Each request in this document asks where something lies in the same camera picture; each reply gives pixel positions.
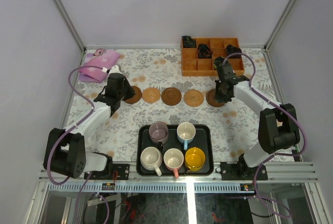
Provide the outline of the dark brown wooden coaster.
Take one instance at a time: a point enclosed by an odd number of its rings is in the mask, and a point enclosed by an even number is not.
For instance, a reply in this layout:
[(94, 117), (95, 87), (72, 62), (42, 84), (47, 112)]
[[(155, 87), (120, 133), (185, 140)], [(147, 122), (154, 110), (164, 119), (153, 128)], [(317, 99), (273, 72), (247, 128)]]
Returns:
[(139, 87), (137, 86), (132, 86), (132, 89), (134, 90), (135, 92), (135, 95), (127, 100), (125, 100), (126, 103), (128, 104), (135, 104), (137, 103), (141, 97), (142, 97), (142, 91)]
[(181, 101), (182, 94), (177, 88), (166, 88), (161, 94), (161, 99), (166, 105), (175, 106)]
[(215, 89), (211, 89), (206, 94), (206, 101), (212, 107), (222, 107), (225, 103), (219, 103), (215, 100)]

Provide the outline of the woven rattan coaster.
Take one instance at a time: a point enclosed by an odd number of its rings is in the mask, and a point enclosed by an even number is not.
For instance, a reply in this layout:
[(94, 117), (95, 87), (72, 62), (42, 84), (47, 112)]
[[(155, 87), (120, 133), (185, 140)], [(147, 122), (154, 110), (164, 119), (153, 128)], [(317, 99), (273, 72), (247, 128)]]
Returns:
[(184, 102), (190, 107), (198, 107), (204, 101), (203, 94), (198, 90), (188, 90), (184, 94)]
[(157, 88), (146, 88), (142, 93), (142, 98), (147, 103), (155, 103), (160, 99), (160, 91)]

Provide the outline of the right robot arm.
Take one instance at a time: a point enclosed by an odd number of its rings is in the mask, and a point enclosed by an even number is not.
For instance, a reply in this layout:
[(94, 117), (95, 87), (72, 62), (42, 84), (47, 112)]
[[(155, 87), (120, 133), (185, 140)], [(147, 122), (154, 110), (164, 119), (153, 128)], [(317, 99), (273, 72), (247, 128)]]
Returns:
[(281, 150), (300, 142), (299, 127), (295, 107), (270, 100), (251, 86), (251, 80), (237, 76), (230, 64), (216, 68), (219, 79), (216, 80), (214, 99), (227, 103), (236, 98), (245, 103), (259, 116), (258, 143), (237, 162), (237, 173), (242, 179), (255, 175), (256, 167)]

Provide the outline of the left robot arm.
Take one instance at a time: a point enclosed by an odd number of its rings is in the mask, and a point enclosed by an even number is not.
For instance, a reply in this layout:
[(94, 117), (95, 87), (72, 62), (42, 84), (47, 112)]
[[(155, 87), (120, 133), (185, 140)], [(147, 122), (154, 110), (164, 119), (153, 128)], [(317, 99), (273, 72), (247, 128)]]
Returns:
[(121, 73), (111, 73), (107, 85), (93, 101), (79, 94), (88, 101), (90, 110), (66, 128), (52, 129), (48, 136), (43, 166), (53, 184), (61, 185), (88, 172), (96, 172), (105, 180), (113, 176), (111, 156), (87, 152), (85, 139), (119, 109), (122, 101), (134, 95), (134, 89)]

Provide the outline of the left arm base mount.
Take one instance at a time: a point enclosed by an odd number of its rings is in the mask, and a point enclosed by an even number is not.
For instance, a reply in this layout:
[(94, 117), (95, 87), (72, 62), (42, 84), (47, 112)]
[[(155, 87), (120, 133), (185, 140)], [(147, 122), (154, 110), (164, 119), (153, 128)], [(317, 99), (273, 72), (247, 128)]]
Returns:
[(128, 180), (130, 174), (129, 164), (112, 164), (103, 171), (93, 171), (91, 180)]

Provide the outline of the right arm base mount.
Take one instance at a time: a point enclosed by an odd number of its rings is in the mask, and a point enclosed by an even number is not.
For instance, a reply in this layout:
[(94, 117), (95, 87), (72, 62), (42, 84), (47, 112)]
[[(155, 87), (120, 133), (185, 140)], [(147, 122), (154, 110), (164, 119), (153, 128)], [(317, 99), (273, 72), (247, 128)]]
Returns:
[(245, 181), (253, 180), (258, 167), (241, 168), (238, 163), (220, 163), (222, 180), (224, 181)]

